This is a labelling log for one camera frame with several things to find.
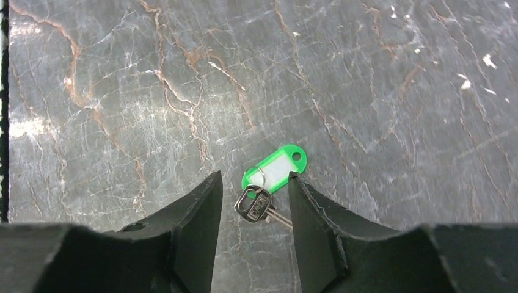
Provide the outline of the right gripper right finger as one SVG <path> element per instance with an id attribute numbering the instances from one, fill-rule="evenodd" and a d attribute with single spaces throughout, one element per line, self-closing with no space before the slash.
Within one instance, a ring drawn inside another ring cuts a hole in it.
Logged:
<path id="1" fill-rule="evenodd" d="M 515 223 L 429 224 L 398 231 L 288 181 L 303 292 L 516 292 Z"/>

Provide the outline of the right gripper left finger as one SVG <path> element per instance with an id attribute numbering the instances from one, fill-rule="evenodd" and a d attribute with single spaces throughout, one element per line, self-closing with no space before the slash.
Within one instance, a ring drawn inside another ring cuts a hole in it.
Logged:
<path id="1" fill-rule="evenodd" d="M 1 225 L 2 292 L 209 292 L 222 174 L 119 231 L 73 223 Z"/>

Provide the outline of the silver key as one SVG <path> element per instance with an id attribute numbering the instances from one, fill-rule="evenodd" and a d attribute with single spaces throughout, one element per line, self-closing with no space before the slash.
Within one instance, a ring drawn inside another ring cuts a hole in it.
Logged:
<path id="1" fill-rule="evenodd" d="M 234 205 L 234 210 L 249 223 L 258 223 L 269 218 L 278 221 L 290 230 L 293 229 L 291 220 L 280 214 L 274 207 L 272 193 L 253 184 L 244 188 Z"/>

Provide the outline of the green key tag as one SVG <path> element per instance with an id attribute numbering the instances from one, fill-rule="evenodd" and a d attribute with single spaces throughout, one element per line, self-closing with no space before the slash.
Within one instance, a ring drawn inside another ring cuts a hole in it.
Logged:
<path id="1" fill-rule="evenodd" d="M 246 170 L 241 187 L 262 187 L 273 194 L 288 183 L 290 172 L 303 173 L 307 167 L 305 151 L 294 144 L 286 144 Z"/>

